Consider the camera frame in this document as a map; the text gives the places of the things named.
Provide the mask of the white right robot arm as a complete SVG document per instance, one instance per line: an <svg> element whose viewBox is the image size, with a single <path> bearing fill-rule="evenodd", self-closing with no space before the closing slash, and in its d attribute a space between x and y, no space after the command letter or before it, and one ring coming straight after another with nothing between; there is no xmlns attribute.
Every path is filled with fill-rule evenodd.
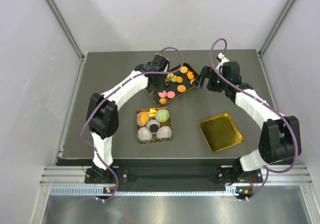
<svg viewBox="0 0 320 224"><path fill-rule="evenodd" d="M290 171L302 152L298 119L283 115L260 98L251 85L242 81L240 66L235 61L227 61L219 68L204 66L193 85L202 88L206 79L209 91L224 92L261 130L258 148L234 161L234 178L245 182L251 177L252 171L292 159L291 166L282 172Z"/></svg>

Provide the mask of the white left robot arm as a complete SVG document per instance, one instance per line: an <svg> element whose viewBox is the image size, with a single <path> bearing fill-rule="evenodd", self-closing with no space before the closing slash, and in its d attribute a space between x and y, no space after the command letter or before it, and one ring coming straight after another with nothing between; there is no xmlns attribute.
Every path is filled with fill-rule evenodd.
<svg viewBox="0 0 320 224"><path fill-rule="evenodd" d="M156 54L151 62L136 66L112 89L91 96L86 123L93 139L92 169L102 182L109 182L114 175L110 167L113 163L112 138L119 127L120 108L143 89L150 87L154 91L162 91L169 66L167 58Z"/></svg>

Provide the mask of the green round cookie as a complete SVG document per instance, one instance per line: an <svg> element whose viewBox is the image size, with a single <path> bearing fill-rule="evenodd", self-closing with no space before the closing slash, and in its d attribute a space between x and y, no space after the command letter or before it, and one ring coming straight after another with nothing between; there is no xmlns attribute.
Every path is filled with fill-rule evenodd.
<svg viewBox="0 0 320 224"><path fill-rule="evenodd" d="M158 119L161 121L161 122L166 122L168 120L168 115L166 113L161 113L159 116L158 116Z"/></svg>

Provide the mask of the black sandwich cookie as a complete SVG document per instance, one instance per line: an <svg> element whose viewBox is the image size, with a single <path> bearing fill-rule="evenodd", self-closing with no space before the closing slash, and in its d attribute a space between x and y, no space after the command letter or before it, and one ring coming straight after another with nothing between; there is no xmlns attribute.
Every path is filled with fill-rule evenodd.
<svg viewBox="0 0 320 224"><path fill-rule="evenodd" d="M159 130L159 126L157 124L153 123L149 126L149 131L153 134L157 133L158 130Z"/></svg>

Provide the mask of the orange fish-shaped cookie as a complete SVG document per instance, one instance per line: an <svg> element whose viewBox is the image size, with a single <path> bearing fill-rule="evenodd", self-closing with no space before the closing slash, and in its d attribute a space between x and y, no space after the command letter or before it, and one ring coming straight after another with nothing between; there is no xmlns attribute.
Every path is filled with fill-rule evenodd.
<svg viewBox="0 0 320 224"><path fill-rule="evenodd" d="M139 120L142 126L144 126L150 119L150 115L148 112L142 112L140 114Z"/></svg>

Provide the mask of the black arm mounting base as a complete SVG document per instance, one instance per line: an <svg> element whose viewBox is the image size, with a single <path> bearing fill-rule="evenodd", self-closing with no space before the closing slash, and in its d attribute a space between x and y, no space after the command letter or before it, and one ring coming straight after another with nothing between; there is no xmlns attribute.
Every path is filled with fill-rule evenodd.
<svg viewBox="0 0 320 224"><path fill-rule="evenodd" d="M118 158L111 170L86 170L85 184L119 183L120 192L223 191L226 185L261 184L262 172L238 173L233 158Z"/></svg>

